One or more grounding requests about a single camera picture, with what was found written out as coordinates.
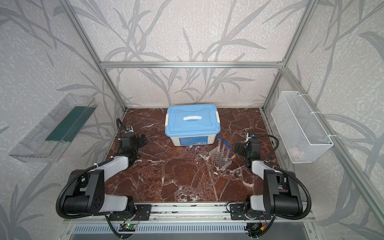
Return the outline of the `clear acrylic wall shelf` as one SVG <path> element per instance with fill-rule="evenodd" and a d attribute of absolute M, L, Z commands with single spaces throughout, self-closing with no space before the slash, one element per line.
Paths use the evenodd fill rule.
<path fill-rule="evenodd" d="M 23 163 L 56 163 L 97 107 L 94 97 L 67 94 L 9 156 Z"/>

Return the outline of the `clear acrylic test tube rack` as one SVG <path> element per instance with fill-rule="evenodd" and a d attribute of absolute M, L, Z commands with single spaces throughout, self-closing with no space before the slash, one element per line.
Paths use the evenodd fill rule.
<path fill-rule="evenodd" d="M 217 152 L 217 148 L 209 152 L 210 158 L 214 160 L 214 162 L 217 164 L 217 167 L 220 170 L 225 170 L 227 167 L 229 167 L 232 164 L 232 161 L 230 160 L 230 158 L 228 159 L 228 161 L 224 160 L 226 151 L 227 150 L 225 150 L 223 157 L 221 157 L 221 151 L 219 153 Z"/>

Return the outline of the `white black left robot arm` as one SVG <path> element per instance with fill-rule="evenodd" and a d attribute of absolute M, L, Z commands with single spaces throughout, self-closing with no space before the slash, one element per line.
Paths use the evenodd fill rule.
<path fill-rule="evenodd" d="M 129 197 L 108 195 L 105 182 L 130 168 L 139 158 L 139 149 L 147 145 L 145 135 L 128 132 L 119 138 L 117 154 L 84 170 L 71 172 L 56 202 L 56 211 L 64 219 L 128 211 Z"/>

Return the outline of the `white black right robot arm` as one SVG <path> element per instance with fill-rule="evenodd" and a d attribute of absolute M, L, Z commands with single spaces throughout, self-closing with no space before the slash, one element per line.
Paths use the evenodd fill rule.
<path fill-rule="evenodd" d="M 250 136 L 236 143 L 234 153 L 244 157 L 245 166 L 263 180 L 263 193 L 247 197 L 244 215 L 255 219 L 260 214 L 297 219 L 304 213 L 298 180 L 293 172 L 283 171 L 268 163 L 272 152 L 261 158 L 260 136 Z"/>

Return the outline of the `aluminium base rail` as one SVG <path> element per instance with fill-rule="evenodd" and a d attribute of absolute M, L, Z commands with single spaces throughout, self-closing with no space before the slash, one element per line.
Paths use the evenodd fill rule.
<path fill-rule="evenodd" d="M 251 220 L 233 221 L 224 202 L 164 202 L 151 203 L 151 213 L 148 221 L 139 224 L 165 223 L 251 223 Z M 297 222 L 316 222 L 312 212 Z M 76 220 L 64 220 L 65 224 L 106 224 L 105 217 L 93 216 Z"/>

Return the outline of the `blue plastic bin lid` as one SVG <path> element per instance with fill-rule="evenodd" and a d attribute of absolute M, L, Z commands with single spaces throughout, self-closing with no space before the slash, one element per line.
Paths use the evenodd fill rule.
<path fill-rule="evenodd" d="M 217 107 L 212 104 L 168 108 L 165 133 L 168 137 L 215 135 L 221 131 Z"/>

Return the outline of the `blue capped test tube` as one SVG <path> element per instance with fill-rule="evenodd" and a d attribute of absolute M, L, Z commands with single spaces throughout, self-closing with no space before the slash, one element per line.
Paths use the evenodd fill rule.
<path fill-rule="evenodd" d="M 223 146 L 222 146 L 222 148 L 221 148 L 221 157 L 224 156 L 224 152 L 225 152 L 226 146 L 227 146 L 227 142 L 224 141 L 224 142 L 223 142 Z"/>
<path fill-rule="evenodd" d="M 225 155 L 225 158 L 224 158 L 225 161 L 228 161 L 231 149 L 232 149 L 232 147 L 228 146 L 228 149 L 226 151 L 226 155 Z"/>
<path fill-rule="evenodd" d="M 222 144 L 222 136 L 218 139 L 218 146 L 217 146 L 217 152 L 219 153 L 221 151 L 221 144 Z"/>

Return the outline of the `white plastic storage bin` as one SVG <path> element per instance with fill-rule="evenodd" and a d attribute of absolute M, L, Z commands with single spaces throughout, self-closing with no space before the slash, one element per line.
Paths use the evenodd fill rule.
<path fill-rule="evenodd" d="M 177 147 L 180 146 L 196 146 L 196 145 L 210 145 L 215 141 L 215 135 L 205 136 L 189 136 L 189 137 L 169 137 L 173 144 Z"/>

